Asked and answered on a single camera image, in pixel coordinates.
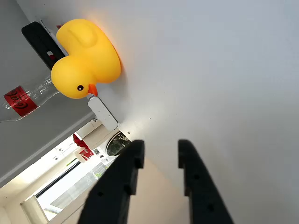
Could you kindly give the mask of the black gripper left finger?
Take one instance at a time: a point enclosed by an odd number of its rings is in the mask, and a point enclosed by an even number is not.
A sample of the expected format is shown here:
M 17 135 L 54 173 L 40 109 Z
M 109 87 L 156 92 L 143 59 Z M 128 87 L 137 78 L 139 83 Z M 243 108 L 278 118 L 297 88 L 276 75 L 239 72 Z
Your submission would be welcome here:
M 127 145 L 96 182 L 85 200 L 79 224 L 126 224 L 130 197 L 136 194 L 138 171 L 144 166 L 145 144 Z

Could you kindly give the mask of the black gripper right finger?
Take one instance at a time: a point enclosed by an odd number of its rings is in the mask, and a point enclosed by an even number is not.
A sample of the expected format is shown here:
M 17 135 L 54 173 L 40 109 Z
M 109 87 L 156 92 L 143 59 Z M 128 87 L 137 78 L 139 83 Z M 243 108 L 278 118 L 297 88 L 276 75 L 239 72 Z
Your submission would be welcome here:
M 185 196 L 192 224 L 232 224 L 233 219 L 195 146 L 178 141 L 178 167 L 184 170 Z

